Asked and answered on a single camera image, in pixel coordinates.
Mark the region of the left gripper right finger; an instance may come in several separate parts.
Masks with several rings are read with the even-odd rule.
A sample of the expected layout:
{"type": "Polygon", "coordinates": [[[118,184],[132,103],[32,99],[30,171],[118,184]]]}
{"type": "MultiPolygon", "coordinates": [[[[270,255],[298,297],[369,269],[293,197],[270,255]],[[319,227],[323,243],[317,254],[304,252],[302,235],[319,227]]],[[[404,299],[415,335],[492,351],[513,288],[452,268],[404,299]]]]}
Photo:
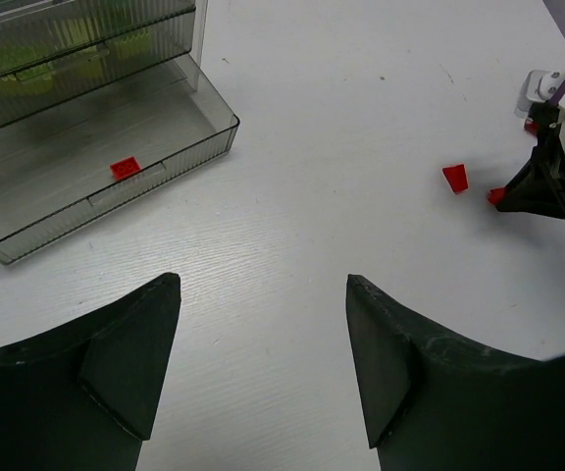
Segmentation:
{"type": "Polygon", "coordinates": [[[457,334],[360,275],[346,319],[369,446],[384,470],[565,470],[565,354],[457,334]]]}

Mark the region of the clear plastic drawer container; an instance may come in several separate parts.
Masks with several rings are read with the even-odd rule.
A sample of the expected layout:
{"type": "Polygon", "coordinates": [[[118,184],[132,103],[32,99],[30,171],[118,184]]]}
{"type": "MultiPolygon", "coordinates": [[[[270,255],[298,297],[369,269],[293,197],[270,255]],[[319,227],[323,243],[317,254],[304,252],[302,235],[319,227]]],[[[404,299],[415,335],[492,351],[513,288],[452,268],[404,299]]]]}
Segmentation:
{"type": "Polygon", "coordinates": [[[0,94],[0,263],[14,263],[231,150],[239,118],[201,70],[204,1],[0,1],[0,79],[55,74],[43,95],[0,94]],[[105,61],[138,29],[152,50],[105,61]],[[110,165],[141,171],[117,182],[110,165]]]}

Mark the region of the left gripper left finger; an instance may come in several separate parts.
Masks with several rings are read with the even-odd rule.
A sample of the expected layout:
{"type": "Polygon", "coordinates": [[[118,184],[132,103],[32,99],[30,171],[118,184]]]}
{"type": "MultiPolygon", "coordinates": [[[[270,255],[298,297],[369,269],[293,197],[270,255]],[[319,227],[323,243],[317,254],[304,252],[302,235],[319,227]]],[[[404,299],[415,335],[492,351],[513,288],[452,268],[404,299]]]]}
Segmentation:
{"type": "Polygon", "coordinates": [[[133,470],[151,437],[180,315],[165,273],[0,347],[0,470],[133,470]]]}

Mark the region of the small red lego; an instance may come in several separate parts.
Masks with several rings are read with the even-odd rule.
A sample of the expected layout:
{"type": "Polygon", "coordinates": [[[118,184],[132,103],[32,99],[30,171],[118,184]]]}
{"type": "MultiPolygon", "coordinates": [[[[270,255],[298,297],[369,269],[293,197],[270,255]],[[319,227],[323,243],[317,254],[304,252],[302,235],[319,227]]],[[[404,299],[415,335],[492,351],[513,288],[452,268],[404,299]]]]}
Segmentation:
{"type": "Polygon", "coordinates": [[[137,160],[133,156],[130,156],[127,159],[111,164],[110,170],[114,179],[117,182],[120,182],[139,173],[141,171],[141,167],[137,160]]]}
{"type": "Polygon", "coordinates": [[[507,189],[505,187],[494,188],[488,192],[488,202],[497,206],[505,197],[507,189]]]}
{"type": "Polygon", "coordinates": [[[460,194],[469,189],[468,175],[464,164],[446,166],[441,171],[454,194],[460,194]]]}

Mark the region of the small red lego front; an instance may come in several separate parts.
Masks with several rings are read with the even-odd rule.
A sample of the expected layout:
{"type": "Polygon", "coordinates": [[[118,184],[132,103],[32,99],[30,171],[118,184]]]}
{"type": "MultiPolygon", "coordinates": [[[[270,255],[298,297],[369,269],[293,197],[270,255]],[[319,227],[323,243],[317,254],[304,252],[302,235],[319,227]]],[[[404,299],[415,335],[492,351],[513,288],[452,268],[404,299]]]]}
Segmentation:
{"type": "Polygon", "coordinates": [[[139,173],[141,171],[141,167],[137,160],[133,156],[130,156],[127,159],[111,164],[110,170],[114,179],[117,182],[120,182],[139,173]]]}

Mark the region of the yellow square lego brick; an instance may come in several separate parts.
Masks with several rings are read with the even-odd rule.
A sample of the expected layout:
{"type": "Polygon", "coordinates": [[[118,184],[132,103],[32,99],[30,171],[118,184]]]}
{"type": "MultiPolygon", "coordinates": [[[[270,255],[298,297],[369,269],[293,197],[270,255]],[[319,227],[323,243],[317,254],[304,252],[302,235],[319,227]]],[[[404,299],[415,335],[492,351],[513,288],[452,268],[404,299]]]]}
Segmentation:
{"type": "Polygon", "coordinates": [[[10,74],[0,78],[0,94],[3,96],[39,96],[50,92],[54,87],[55,74],[45,71],[32,76],[29,71],[10,74]]]}

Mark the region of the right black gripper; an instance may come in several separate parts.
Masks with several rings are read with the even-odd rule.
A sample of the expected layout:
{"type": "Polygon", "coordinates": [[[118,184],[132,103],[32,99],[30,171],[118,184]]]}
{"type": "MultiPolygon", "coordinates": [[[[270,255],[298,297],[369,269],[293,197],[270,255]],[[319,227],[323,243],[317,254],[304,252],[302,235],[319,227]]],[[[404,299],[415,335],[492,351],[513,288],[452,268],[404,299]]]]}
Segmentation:
{"type": "Polygon", "coordinates": [[[565,155],[556,132],[537,141],[527,163],[504,187],[497,211],[565,220],[565,155]]]}

